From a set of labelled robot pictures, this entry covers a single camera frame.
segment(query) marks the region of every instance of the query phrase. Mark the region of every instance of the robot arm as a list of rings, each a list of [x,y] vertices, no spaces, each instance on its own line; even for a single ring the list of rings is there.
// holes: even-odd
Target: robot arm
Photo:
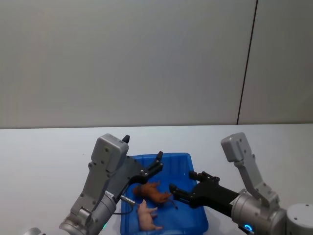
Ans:
[[[46,235],[98,235],[115,212],[119,199],[128,200],[122,195],[127,187],[133,183],[144,184],[162,170],[162,152],[144,168],[127,156],[128,141],[129,136],[121,141],[110,134],[98,138],[83,191],[60,229]],[[33,228],[25,235],[45,234]]]
[[[189,177],[199,183],[190,193],[170,185],[174,199],[191,207],[209,206],[231,217],[246,234],[313,234],[313,205],[296,204],[287,211],[279,207],[279,197],[264,183],[244,133],[231,135],[221,144],[227,160],[238,168],[246,189],[235,193],[219,186],[218,177],[190,172]]]

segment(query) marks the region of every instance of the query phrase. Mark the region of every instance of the white surface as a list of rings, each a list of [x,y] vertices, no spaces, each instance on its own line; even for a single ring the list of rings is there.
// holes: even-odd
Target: white surface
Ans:
[[[235,124],[254,5],[1,0],[0,128]]]
[[[129,134],[130,155],[190,153],[195,171],[219,176],[222,186],[239,191],[240,174],[227,162],[220,141],[241,131],[281,206],[312,203],[313,124],[0,130],[0,234],[21,235],[33,226],[56,229],[81,192],[95,141],[105,133]],[[206,234],[242,235],[230,218],[209,208],[206,213]],[[101,234],[119,231],[120,216],[114,215]]]
[[[313,122],[313,1],[259,0],[240,123]]]

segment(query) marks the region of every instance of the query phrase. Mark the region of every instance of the wire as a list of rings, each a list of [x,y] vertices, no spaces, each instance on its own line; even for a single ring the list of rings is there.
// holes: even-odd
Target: wire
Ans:
[[[129,204],[129,205],[131,206],[131,210],[130,210],[130,211],[128,211],[128,212],[123,212],[123,213],[113,213],[113,214],[124,215],[124,214],[129,214],[129,213],[132,213],[132,212],[133,212],[133,210],[134,210],[134,206],[133,206],[133,205],[131,205],[131,204]]]

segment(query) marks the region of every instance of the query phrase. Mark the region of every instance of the toy pig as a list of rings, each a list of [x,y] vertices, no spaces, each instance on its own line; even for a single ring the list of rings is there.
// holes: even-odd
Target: toy pig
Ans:
[[[160,230],[163,227],[159,227],[154,225],[152,218],[155,218],[156,214],[151,214],[152,212],[156,212],[156,208],[147,208],[147,202],[143,199],[142,203],[139,205],[137,213],[139,220],[139,227],[142,231],[150,231],[150,230]]]
[[[133,194],[137,197],[148,198],[155,204],[164,204],[166,202],[172,202],[176,209],[174,201],[170,199],[171,194],[168,192],[161,193],[157,190],[157,186],[160,185],[160,181],[157,183],[146,183],[144,185],[138,185],[133,189]]]

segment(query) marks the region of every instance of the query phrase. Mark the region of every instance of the blue indicator light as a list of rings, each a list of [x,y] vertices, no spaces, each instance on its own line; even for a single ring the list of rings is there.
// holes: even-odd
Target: blue indicator light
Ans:
[[[251,227],[250,225],[248,225],[248,224],[245,224],[245,229],[247,229],[247,230],[253,232],[252,227]]]

